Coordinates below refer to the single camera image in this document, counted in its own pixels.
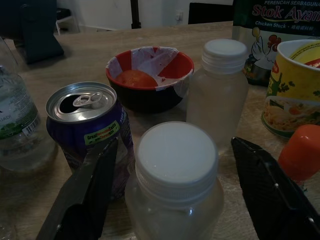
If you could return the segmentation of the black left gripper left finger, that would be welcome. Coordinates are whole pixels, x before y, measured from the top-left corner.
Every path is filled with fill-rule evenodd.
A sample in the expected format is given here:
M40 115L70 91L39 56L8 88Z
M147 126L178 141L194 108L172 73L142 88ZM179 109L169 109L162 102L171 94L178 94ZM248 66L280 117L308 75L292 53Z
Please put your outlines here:
M118 140L103 141L86 155L60 189L36 240L98 240L103 231Z

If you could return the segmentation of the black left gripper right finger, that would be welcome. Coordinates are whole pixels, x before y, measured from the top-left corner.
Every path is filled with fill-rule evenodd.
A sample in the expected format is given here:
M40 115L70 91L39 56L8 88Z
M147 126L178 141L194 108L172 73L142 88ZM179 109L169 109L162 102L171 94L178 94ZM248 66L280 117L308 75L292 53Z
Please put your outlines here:
M231 145L259 240L320 240L320 215L272 155L240 137L233 137Z

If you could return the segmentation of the white-capped frosted plastic bottle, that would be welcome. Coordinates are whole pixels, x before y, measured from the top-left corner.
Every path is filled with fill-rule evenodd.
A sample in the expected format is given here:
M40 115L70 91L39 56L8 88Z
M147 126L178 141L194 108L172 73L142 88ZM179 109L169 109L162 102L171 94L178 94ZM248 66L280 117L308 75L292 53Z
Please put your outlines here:
M137 240L211 240L224 207L218 150L199 127L158 124L135 149L125 203Z
M242 72L246 59L243 43L210 40L203 47L201 67L190 80L186 121L206 131L220 153L236 135L248 95L249 84Z

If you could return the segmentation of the opened purple drink can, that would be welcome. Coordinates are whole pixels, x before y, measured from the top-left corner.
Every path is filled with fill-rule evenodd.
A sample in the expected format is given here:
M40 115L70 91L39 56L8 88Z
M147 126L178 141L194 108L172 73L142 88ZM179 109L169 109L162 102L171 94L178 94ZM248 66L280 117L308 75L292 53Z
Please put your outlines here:
M127 112L116 91L99 82L78 82L56 91L46 103L46 128L59 144L72 171L98 143L118 140L112 198L125 193L135 155Z

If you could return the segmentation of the yellow instant noodle cup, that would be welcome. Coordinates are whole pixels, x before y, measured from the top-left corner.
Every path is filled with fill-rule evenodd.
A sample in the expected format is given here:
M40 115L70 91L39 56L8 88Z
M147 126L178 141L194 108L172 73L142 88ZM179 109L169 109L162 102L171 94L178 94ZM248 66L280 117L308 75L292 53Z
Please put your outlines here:
M278 45L261 114L272 133L290 138L303 125L320 126L320 40Z

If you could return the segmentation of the clear green-label water bottle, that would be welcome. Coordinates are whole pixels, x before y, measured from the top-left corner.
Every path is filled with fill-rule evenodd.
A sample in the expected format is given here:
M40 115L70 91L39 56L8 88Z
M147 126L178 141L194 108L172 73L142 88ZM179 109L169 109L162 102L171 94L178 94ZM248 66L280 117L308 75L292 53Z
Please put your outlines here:
M56 150L17 61L0 37L0 167L20 173L37 170Z

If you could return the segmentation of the red and black bowl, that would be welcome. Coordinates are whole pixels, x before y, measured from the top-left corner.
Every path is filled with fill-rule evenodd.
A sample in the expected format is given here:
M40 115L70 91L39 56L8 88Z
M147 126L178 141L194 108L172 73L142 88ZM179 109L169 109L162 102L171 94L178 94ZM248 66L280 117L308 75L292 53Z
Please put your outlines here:
M139 113L161 113L172 109L186 97L190 80L191 78L189 81L184 81L186 84L183 86L176 84L156 91L151 87L130 87L117 81L110 82L108 79L111 87L115 89L119 101L126 108Z

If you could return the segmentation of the red tomato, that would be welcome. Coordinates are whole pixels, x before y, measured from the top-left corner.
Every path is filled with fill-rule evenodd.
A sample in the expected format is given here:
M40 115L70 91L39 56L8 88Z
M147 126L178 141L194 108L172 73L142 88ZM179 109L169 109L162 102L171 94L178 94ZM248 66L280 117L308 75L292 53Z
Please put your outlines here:
M126 70L119 74L115 81L133 88L154 88L158 84L156 80L147 73L140 70Z

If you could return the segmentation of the white plastic bowl liner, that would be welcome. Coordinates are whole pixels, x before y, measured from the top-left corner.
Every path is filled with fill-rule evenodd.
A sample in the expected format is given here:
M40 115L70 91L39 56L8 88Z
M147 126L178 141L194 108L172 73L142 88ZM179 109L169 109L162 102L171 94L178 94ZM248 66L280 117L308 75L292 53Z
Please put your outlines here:
M174 85L184 86L194 73L190 57L174 47L143 46L112 57L105 67L109 81L128 70L138 70L151 76L156 86L151 90L162 91Z

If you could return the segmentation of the chicken stock packet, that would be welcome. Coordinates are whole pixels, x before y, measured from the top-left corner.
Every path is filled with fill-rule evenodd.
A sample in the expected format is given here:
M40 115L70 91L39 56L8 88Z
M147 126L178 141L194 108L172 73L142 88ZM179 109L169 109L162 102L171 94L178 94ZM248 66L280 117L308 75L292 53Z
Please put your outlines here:
M232 39L248 49L248 83L268 86L282 42L320 39L320 0L233 0Z

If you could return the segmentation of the dark stand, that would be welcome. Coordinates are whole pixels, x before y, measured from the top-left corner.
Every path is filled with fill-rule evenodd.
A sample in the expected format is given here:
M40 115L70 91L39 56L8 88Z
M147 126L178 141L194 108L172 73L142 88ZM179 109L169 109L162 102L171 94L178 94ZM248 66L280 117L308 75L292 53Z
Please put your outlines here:
M57 0L0 0L0 37L13 40L27 64L64 55L56 21Z

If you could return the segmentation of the white chair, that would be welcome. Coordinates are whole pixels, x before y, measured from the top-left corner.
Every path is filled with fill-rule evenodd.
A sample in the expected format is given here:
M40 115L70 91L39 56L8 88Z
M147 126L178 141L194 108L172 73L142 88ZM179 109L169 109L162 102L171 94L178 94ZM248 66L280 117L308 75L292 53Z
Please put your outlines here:
M77 22L76 17L72 14L72 11L68 8L60 8L56 9L56 21L55 21L55 28L57 34L60 36L62 34L63 29L60 27L59 24L66 23L72 21L73 27L71 28L75 33L79 33L79 25Z

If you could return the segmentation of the black pole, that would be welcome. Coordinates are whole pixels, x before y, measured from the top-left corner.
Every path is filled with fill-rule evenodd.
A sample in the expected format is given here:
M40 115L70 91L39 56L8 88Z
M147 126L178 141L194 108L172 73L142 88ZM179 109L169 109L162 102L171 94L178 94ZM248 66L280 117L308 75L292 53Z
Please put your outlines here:
M141 29L140 15L139 15L139 3L138 0L130 0L131 8L131 28L132 29Z

